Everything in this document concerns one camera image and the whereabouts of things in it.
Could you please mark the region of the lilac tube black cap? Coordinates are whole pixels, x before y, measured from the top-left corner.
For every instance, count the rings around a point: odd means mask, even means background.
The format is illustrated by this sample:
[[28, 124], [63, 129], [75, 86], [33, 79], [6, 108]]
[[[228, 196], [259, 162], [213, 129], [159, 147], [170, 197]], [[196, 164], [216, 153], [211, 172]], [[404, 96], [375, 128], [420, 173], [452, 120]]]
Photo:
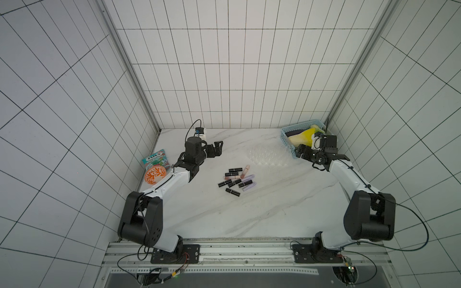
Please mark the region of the lilac tube black cap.
[[252, 174], [252, 175], [246, 176], [245, 178], [242, 178], [241, 181], [242, 181], [242, 182], [246, 182], [246, 181], [248, 181], [248, 180], [252, 180], [254, 177], [255, 177], [255, 175]]

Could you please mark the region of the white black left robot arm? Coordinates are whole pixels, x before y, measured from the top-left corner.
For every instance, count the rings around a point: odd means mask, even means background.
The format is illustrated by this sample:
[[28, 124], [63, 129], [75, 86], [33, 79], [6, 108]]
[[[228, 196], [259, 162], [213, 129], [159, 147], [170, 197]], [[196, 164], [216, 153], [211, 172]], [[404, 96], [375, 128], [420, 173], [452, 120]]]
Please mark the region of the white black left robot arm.
[[127, 196], [117, 234], [147, 248], [182, 255], [182, 237], [163, 228], [163, 204], [190, 183], [206, 158], [219, 157], [223, 142], [208, 144], [199, 136], [186, 139], [185, 151], [158, 184]]

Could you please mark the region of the orange patterned round lid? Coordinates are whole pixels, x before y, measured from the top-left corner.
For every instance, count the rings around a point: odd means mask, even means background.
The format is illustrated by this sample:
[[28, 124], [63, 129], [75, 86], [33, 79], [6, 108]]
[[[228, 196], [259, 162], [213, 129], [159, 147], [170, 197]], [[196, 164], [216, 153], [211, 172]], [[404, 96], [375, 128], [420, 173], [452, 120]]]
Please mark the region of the orange patterned round lid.
[[161, 165], [155, 165], [147, 169], [144, 175], [144, 182], [153, 186], [160, 182], [167, 175], [167, 169]]

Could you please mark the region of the teal snack packet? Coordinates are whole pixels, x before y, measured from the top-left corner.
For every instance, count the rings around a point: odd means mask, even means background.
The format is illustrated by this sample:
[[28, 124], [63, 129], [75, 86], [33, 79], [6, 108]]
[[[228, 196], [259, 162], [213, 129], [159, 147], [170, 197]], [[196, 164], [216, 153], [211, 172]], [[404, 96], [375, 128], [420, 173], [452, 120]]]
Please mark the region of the teal snack packet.
[[154, 154], [144, 158], [142, 160], [145, 170], [151, 169], [153, 166], [162, 166], [166, 170], [170, 168], [170, 163], [166, 156], [165, 150], [159, 150]]

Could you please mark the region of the light blue perforated basket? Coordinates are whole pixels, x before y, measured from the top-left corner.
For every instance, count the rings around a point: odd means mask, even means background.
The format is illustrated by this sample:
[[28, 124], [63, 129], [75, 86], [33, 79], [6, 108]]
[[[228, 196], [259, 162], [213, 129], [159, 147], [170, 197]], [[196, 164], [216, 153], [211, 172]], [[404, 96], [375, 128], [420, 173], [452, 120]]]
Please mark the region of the light blue perforated basket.
[[289, 140], [289, 136], [298, 135], [304, 132], [305, 130], [310, 129], [313, 125], [318, 126], [320, 130], [325, 132], [326, 125], [320, 120], [309, 120], [281, 128], [280, 138], [282, 142], [290, 149], [293, 158], [296, 158], [296, 147]]

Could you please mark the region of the black gold-band lipstick Lessxcoco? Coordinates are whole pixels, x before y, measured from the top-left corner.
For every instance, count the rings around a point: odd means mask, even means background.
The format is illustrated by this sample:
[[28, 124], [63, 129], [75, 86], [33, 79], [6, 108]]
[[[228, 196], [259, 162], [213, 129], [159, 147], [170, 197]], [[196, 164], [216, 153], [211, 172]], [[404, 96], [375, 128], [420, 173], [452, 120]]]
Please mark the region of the black gold-band lipstick Lessxcoco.
[[248, 181], [246, 181], [246, 182], [241, 182], [241, 183], [239, 183], [238, 186], [239, 186], [240, 188], [243, 188], [243, 187], [245, 187], [245, 186], [251, 185], [252, 183], [253, 183], [252, 180], [248, 180]]

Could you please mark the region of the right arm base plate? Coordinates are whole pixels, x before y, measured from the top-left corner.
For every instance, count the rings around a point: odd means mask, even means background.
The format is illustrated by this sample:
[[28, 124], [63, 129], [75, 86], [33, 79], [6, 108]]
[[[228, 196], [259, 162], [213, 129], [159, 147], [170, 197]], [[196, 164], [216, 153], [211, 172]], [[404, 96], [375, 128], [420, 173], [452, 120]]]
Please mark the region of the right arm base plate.
[[291, 244], [294, 261], [297, 264], [342, 264], [343, 258], [336, 250], [329, 250], [313, 244]]

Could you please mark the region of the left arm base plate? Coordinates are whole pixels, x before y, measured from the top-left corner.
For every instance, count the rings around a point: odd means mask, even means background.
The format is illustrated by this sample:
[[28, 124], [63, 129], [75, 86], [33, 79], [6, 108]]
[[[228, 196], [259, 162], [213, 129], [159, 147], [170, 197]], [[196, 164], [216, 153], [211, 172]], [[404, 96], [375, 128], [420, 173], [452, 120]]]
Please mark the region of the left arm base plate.
[[197, 264], [200, 256], [200, 245], [182, 244], [174, 252], [155, 249], [151, 253], [151, 264]]

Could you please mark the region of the pink frosted lip gloss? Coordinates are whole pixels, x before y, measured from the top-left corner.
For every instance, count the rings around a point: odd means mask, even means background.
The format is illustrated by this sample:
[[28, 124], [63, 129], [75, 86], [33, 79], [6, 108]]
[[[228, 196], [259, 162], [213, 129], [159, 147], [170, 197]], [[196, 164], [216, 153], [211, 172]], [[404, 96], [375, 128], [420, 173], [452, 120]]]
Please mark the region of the pink frosted lip gloss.
[[233, 175], [233, 176], [225, 176], [224, 180], [237, 180], [241, 179], [240, 175]]

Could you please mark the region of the lilac lip gloss tube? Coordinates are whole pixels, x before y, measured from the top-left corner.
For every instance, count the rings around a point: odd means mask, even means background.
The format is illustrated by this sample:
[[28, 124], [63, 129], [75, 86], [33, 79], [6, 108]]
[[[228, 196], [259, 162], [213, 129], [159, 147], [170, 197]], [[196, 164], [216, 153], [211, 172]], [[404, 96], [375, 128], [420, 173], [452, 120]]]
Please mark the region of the lilac lip gloss tube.
[[253, 188], [254, 186], [256, 186], [256, 182], [252, 182], [248, 186], [243, 187], [243, 191], [246, 192], [247, 190]]

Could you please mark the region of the clear acrylic lipstick organizer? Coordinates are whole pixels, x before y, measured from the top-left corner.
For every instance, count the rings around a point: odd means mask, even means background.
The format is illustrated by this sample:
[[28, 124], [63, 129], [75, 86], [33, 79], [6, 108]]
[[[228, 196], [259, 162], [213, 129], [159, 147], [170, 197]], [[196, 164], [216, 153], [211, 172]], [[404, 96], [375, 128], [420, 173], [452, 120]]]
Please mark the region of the clear acrylic lipstick organizer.
[[252, 146], [247, 151], [247, 156], [254, 164], [273, 167], [285, 167], [294, 160], [290, 149], [282, 144]]

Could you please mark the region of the black silver-band lipstick left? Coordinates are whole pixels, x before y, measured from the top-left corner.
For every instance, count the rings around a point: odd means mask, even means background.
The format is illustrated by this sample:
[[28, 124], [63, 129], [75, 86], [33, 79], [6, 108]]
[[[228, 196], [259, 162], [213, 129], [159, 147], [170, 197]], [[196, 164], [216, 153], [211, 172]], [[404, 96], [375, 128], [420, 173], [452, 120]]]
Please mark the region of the black silver-band lipstick left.
[[232, 183], [232, 180], [225, 180], [221, 183], [218, 183], [218, 187], [223, 187]]

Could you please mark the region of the black silver-band lipstick Shuzili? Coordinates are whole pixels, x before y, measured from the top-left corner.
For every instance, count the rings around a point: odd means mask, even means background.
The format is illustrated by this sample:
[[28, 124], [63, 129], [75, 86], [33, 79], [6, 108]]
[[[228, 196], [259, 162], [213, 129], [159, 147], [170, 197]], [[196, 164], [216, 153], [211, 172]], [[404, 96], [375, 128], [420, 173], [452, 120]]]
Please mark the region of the black silver-band lipstick Shuzili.
[[233, 182], [230, 182], [230, 183], [228, 184], [228, 187], [233, 187], [233, 186], [239, 184], [240, 182], [242, 182], [242, 179], [237, 179], [237, 180], [235, 180], [235, 181], [233, 181]]

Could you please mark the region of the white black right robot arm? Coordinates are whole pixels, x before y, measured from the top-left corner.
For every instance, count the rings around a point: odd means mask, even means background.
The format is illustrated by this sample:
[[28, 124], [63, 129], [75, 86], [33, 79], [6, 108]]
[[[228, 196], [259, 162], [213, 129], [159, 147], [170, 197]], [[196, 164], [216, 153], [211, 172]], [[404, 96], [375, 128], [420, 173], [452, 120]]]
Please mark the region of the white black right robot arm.
[[359, 174], [347, 156], [332, 148], [313, 150], [300, 145], [295, 156], [311, 162], [313, 168], [322, 165], [321, 170], [336, 177], [349, 199], [342, 223], [317, 235], [324, 248], [341, 250], [358, 241], [392, 240], [396, 203], [391, 194], [379, 192]]

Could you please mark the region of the yellow toy cabbage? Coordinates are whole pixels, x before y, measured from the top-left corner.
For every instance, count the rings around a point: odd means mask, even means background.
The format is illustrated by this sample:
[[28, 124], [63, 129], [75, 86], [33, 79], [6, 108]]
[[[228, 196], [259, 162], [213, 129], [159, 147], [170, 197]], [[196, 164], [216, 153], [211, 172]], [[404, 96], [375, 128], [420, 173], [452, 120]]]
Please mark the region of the yellow toy cabbage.
[[295, 147], [298, 147], [299, 145], [306, 145], [312, 147], [312, 138], [316, 132], [324, 133], [324, 130], [320, 129], [319, 126], [313, 124], [310, 126], [309, 129], [303, 130], [298, 134], [289, 136], [288, 139], [290, 143]]

